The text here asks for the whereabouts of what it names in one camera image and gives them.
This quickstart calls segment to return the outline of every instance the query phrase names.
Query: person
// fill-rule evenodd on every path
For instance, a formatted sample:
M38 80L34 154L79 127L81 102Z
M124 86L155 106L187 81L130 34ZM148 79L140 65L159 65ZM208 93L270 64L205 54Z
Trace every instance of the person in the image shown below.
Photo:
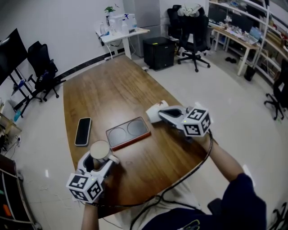
M208 151L210 137L207 134L195 140ZM194 206L192 209L174 203L159 204L149 208L134 223L133 230L215 230L215 229L266 229L266 204L253 189L251 178L248 177L240 164L215 141L213 141L210 157L223 176L229 181L221 202L220 215L207 215L200 211L189 183L182 182L165 193L165 200L174 200ZM130 229L136 216L148 205L132 207L115 214L123 229ZM90 204L85 205L82 230L98 230L98 210Z

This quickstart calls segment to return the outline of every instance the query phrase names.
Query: forearm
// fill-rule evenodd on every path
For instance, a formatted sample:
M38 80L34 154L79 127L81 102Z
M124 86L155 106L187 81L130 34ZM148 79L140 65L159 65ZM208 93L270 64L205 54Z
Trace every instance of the forearm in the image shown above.
M199 143L206 151L209 150L209 137L206 138L205 141ZM244 172L241 165L229 153L222 149L215 141L213 141L210 157L228 181L236 179L239 174Z
M81 230L99 230L98 208L85 204Z

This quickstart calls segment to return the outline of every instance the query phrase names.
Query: computer monitor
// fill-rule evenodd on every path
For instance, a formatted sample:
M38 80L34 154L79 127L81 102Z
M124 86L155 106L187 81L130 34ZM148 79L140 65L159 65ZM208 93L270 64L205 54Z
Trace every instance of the computer monitor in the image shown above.
M0 44L0 85L26 58L27 50L15 29Z
M224 22L227 13L216 8L209 8L208 18L215 22Z
M239 27L242 31L250 32L253 21L249 20L246 16L232 14L232 22L231 25Z

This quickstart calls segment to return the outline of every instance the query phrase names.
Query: phone screen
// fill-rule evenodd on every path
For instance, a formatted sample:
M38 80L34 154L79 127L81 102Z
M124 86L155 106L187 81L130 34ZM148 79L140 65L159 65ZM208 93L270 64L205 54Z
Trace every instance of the phone screen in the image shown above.
M75 145L86 145L88 143L90 121L91 118L81 118L79 120Z

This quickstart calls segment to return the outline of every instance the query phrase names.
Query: black baseboard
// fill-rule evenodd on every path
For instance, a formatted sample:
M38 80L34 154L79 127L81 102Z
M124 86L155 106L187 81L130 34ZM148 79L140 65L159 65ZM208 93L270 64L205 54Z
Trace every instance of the black baseboard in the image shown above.
M124 48L121 48L121 49L118 49L117 51L118 51L118 53L122 53L122 52L124 52L125 50L124 50ZM74 67L74 68L72 68L72 69L70 69L70 70L68 70L68 71L66 71L66 72L58 75L56 78L63 79L63 78L65 78L65 77L69 76L70 74L73 74L73 73L75 73L75 72L77 72L77 71L79 71L79 70L81 70L81 69L84 69L85 67L88 67L88 66L91 66L91 65L93 65L93 64L95 64L95 63L97 63L97 62L103 61L105 58L107 58L107 57L109 57L109 56L110 56L110 53L106 53L106 54L101 55L101 56L99 56L99 57L93 58L93 59L91 59L90 61L87 61L87 62L85 62L85 63L82 63L82 64L80 64L80 65L78 65L78 66L76 66L76 67ZM19 108L21 108L21 106L23 106L23 104L24 104L25 101L26 101L26 99L23 99L21 102L19 102L19 103L14 107L14 109L15 109L15 110L18 110Z

